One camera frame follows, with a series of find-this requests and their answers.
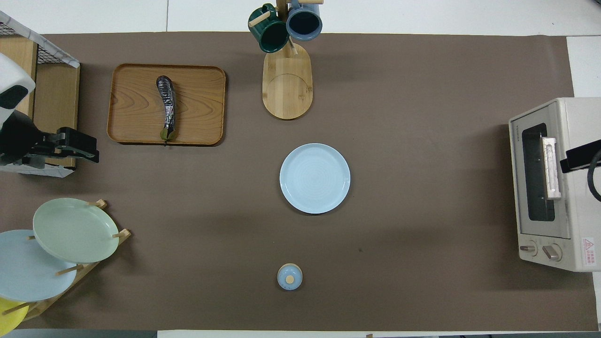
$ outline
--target red warning sticker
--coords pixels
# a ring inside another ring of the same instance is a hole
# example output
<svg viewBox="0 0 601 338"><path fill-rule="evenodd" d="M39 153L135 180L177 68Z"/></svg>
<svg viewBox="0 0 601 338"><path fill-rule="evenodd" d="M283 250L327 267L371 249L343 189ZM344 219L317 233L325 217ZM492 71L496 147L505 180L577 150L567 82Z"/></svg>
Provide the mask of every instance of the red warning sticker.
<svg viewBox="0 0 601 338"><path fill-rule="evenodd" d="M584 265L597 265L595 258L595 240L593 237L582 238L582 252Z"/></svg>

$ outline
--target toaster oven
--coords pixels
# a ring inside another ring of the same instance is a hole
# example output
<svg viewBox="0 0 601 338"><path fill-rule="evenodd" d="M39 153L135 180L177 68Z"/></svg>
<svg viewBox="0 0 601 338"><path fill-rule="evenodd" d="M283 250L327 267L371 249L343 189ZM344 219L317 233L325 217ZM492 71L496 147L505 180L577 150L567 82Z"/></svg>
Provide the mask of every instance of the toaster oven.
<svg viewBox="0 0 601 338"><path fill-rule="evenodd" d="M552 100L509 130L520 258L601 271L601 98Z"/></svg>

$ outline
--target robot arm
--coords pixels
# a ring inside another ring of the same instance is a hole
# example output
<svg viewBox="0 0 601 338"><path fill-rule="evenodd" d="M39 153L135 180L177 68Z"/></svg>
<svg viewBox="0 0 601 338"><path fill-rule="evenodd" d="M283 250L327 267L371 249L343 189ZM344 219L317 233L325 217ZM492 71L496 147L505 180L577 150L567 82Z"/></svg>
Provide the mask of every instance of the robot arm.
<svg viewBox="0 0 601 338"><path fill-rule="evenodd" d="M67 157L98 163L95 138L68 127L55 134L42 132L27 115L15 110L35 83L4 54L0 54L0 70L0 165L43 168L45 158Z"/></svg>
<svg viewBox="0 0 601 338"><path fill-rule="evenodd" d="M0 53L0 129L25 96L33 91L35 82L19 65Z"/></svg>

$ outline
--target blue mug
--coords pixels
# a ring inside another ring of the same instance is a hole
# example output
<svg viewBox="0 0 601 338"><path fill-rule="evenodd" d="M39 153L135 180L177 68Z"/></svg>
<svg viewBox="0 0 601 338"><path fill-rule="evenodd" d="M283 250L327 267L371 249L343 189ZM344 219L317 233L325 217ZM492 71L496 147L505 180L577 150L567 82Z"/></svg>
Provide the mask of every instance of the blue mug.
<svg viewBox="0 0 601 338"><path fill-rule="evenodd" d="M288 34L299 41L309 41L322 32L322 19L319 17L319 5L299 4L292 0L292 8L286 21Z"/></svg>

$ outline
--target yellow plate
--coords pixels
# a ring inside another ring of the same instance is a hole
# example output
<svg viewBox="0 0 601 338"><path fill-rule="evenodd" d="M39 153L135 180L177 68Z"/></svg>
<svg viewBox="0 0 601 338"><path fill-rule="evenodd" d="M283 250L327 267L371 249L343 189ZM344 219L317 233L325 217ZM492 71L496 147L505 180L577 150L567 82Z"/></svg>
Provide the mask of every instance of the yellow plate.
<svg viewBox="0 0 601 338"><path fill-rule="evenodd" d="M29 306L16 310L15 312L11 312L7 315L2 314L2 312L12 309L19 304L23 304L23 302L9 301L5 300L4 298L0 298L0 336L4 336L12 331L19 324L21 324L23 318L25 318L25 315L29 310Z"/></svg>

